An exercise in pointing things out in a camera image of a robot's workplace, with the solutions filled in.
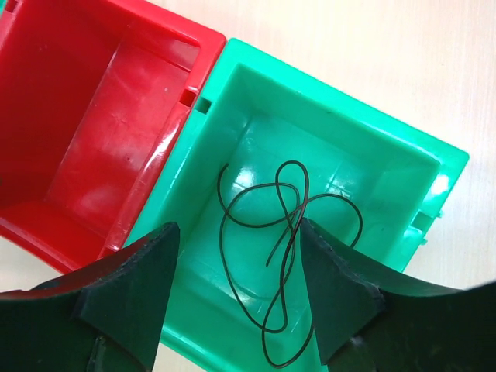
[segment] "tangled wire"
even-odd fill
[[[283,169],[285,169],[288,165],[296,165],[298,166],[301,171],[303,172],[303,176],[305,178],[305,188],[304,188],[304,193],[303,193],[303,200],[301,201],[301,196],[298,191],[298,189],[293,185],[293,184],[288,184],[284,182],[279,181],[280,174]],[[288,281],[288,278],[291,274],[292,268],[295,263],[295,251],[296,251],[296,235],[298,233],[298,230],[301,225],[301,221],[303,219],[303,216],[305,214],[306,207],[308,203],[313,202],[314,200],[320,199],[320,198],[337,198],[345,203],[347,203],[353,210],[355,211],[356,215],[358,216],[359,220],[359,227],[358,231],[356,233],[355,238],[353,239],[352,243],[350,244],[350,248],[354,248],[355,245],[357,244],[358,240],[360,239],[362,230],[363,230],[363,217],[362,214],[360,213],[360,210],[357,208],[355,204],[353,204],[348,198],[345,198],[342,195],[338,194],[331,194],[331,193],[324,193],[324,194],[318,194],[312,197],[309,197],[308,195],[308,190],[310,188],[310,180],[308,176],[308,171],[306,167],[300,163],[299,161],[296,160],[288,160],[285,161],[281,166],[276,171],[276,176],[275,176],[275,182],[267,183],[267,184],[258,184],[251,186],[249,188],[245,188],[242,190],[239,194],[237,194],[234,199],[226,206],[224,201],[222,200],[222,195],[221,195],[221,184],[222,184],[222,175],[224,174],[224,171],[228,167],[228,164],[226,164],[221,171],[219,172],[219,176],[217,179],[217,196],[219,198],[220,205],[224,211],[224,216],[222,217],[222,221],[220,224],[220,229],[219,229],[219,250],[220,250],[220,257],[222,260],[222,265],[224,266],[224,271],[226,272],[226,278],[229,283],[229,286],[231,287],[231,290],[234,294],[234,297],[236,298],[237,302],[239,303],[239,306],[243,310],[243,312],[246,314],[248,319],[262,331],[262,347],[263,347],[263,354],[265,358],[267,359],[267,362],[274,368],[285,368],[289,366],[290,364],[294,363],[305,351],[306,347],[310,343],[310,340],[312,339],[313,335],[313,325],[310,326],[310,330],[308,331],[308,335],[303,342],[301,348],[298,350],[298,352],[289,360],[283,362],[283,363],[275,363],[271,358],[270,355],[267,351],[267,341],[266,341],[266,334],[267,333],[273,333],[273,334],[278,334],[282,333],[287,327],[288,327],[288,308],[286,305],[286,295],[284,292],[284,286],[286,285],[286,282]],[[271,222],[266,222],[262,224],[251,224],[251,223],[246,223],[243,221],[238,220],[236,217],[231,215],[231,210],[233,209],[234,205],[246,194],[248,194],[251,191],[257,190],[257,189],[262,189],[262,188],[275,188],[277,192],[277,197],[279,199],[279,202],[281,203],[281,207],[284,213],[284,216],[276,219]],[[293,211],[289,212],[286,204],[284,203],[284,199],[281,194],[281,188],[290,188],[292,191],[294,191],[295,196],[296,196],[296,208],[294,208]],[[271,252],[268,255],[267,261],[266,261],[266,267],[270,265],[270,262],[276,253],[278,247],[281,245],[282,241],[284,240],[285,236],[290,233],[290,237],[288,240],[288,244],[286,245],[283,259],[281,262],[281,268],[279,270],[279,288],[277,289],[277,292],[272,298],[272,301],[269,304],[269,307],[267,308],[267,312],[264,316],[263,323],[260,324],[249,312],[246,306],[243,304],[241,301],[241,298],[239,297],[238,291],[236,290],[236,286],[233,283],[233,279],[231,277],[231,273],[229,272],[229,268],[226,262],[226,256],[224,253],[224,244],[223,244],[223,235],[224,235],[224,228],[227,219],[230,219],[237,225],[251,228],[251,229],[263,229],[267,228],[270,226],[275,226],[279,223],[286,222],[287,226],[282,232],[281,236],[277,240],[277,242],[274,245],[274,248],[271,250]],[[272,329],[267,327],[267,322],[270,316],[270,313],[272,312],[274,306],[277,303],[277,300],[281,297],[281,307],[282,307],[282,315],[283,315],[283,325],[279,328]]]

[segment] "bin floor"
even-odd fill
[[[106,236],[187,77],[165,59],[122,42],[46,199]]]

